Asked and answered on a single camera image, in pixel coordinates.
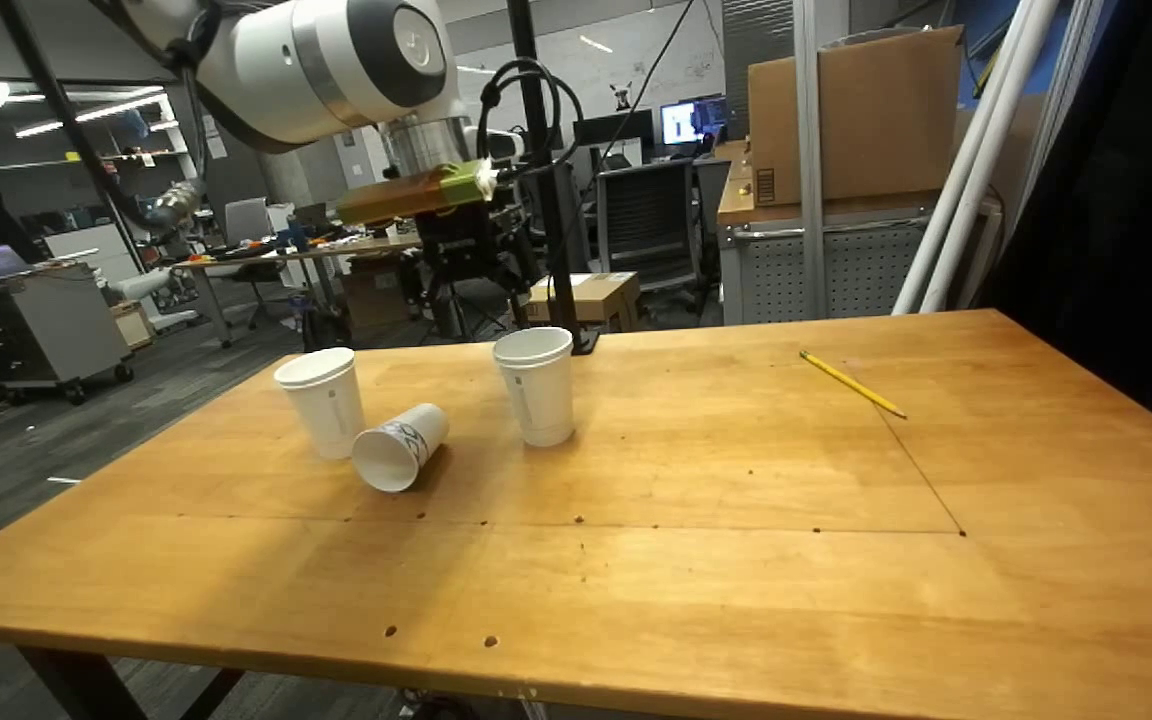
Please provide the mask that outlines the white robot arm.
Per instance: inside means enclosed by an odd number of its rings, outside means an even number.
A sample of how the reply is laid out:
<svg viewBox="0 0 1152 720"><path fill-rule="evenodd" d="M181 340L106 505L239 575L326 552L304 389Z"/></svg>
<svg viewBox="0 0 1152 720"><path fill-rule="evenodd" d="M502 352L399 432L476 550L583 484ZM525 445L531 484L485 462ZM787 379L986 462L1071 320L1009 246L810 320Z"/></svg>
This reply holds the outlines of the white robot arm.
<svg viewBox="0 0 1152 720"><path fill-rule="evenodd" d="M455 112L455 62L435 0L90 6L264 152Z"/></svg>

